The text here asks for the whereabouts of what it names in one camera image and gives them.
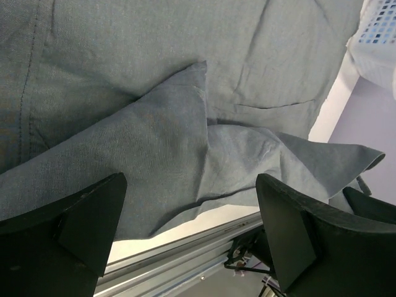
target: gray fabric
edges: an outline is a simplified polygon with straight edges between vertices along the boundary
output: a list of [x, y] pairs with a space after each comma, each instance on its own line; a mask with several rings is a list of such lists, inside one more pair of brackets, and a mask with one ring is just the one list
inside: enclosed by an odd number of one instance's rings
[[308, 137], [362, 2], [0, 0], [0, 220], [119, 171], [118, 239], [257, 205], [263, 172], [328, 199], [381, 153], [270, 130]]
[[363, 0], [0, 0], [0, 173], [208, 61], [210, 123], [307, 138]]
[[266, 128], [207, 126], [205, 74], [206, 63], [195, 64], [0, 175], [0, 220], [121, 171], [128, 188], [116, 239], [146, 238], [224, 203], [257, 205], [259, 173], [327, 200], [383, 157], [359, 145], [315, 144]]

